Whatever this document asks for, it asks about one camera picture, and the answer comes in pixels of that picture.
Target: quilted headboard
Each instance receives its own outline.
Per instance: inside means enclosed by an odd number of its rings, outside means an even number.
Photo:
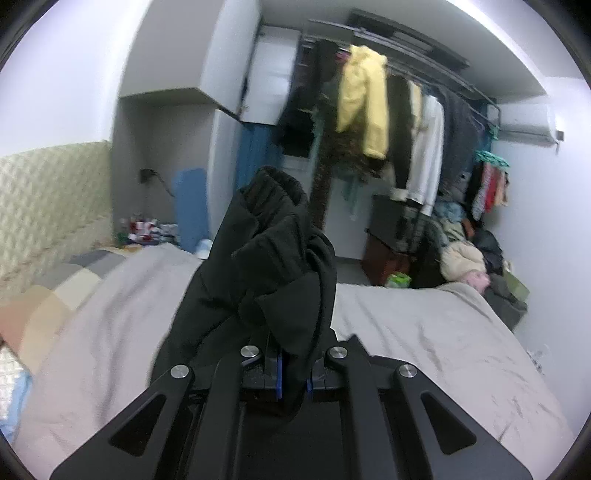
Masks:
[[[0,303],[57,263],[112,241],[106,141],[0,158]]]

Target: black garment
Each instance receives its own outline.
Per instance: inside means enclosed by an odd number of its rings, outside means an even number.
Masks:
[[[477,228],[472,237],[474,246],[482,252],[487,273],[503,274],[503,250],[488,230]]]
[[[301,185],[263,167],[234,195],[158,352],[152,380],[177,364],[215,364],[270,330],[286,352],[284,404],[293,411],[314,361],[336,342],[335,291],[335,252],[312,227]]]
[[[410,173],[413,151],[413,111],[410,105],[410,88],[405,78],[388,75],[389,134],[386,161],[394,166],[396,187],[405,189]]]
[[[316,107],[322,84],[336,73],[338,51],[339,46],[329,40],[319,40],[314,44],[307,82],[290,94],[274,129],[274,142],[283,147],[285,155],[305,158],[310,155],[314,140],[310,113]]]
[[[273,129],[273,143],[283,147],[285,155],[307,158],[314,141],[314,123],[308,111],[298,110],[304,87],[296,88]]]
[[[439,189],[452,195],[452,187],[464,172],[470,172],[478,147],[478,130],[468,103],[443,85],[434,87],[434,94],[443,106],[443,161]]]
[[[318,102],[318,95],[324,82],[335,76],[337,63],[336,54],[339,46],[330,40],[318,40],[314,43],[308,68],[308,81],[300,96],[297,107],[312,111]]]
[[[491,285],[482,296],[509,330],[513,331],[527,313],[527,304],[510,292],[507,281],[502,276],[492,273],[490,278]]]

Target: air conditioner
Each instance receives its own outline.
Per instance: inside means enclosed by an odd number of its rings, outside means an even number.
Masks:
[[[549,103],[502,103],[499,138],[510,137],[526,141],[546,140],[555,144],[556,115]],[[488,118],[498,121],[498,111],[488,106]]]

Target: blanket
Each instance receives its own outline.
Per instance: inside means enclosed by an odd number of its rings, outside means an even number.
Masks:
[[[33,381],[14,450],[38,480],[148,386],[195,270],[193,255],[148,247],[107,275],[63,328]]]
[[[574,437],[517,339],[472,287],[337,285],[331,327],[371,355],[421,369],[531,472],[545,480]]]
[[[111,272],[35,376],[14,449],[38,480],[148,385],[199,261],[148,247]],[[471,287],[337,285],[332,328],[373,355],[407,360],[545,480],[573,443],[561,408],[509,329]]]

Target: green hanger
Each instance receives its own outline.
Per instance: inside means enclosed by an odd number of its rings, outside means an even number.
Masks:
[[[478,161],[488,162],[495,167],[510,168],[509,162],[504,158],[501,158],[494,153],[487,152],[486,150],[476,150],[476,159]]]

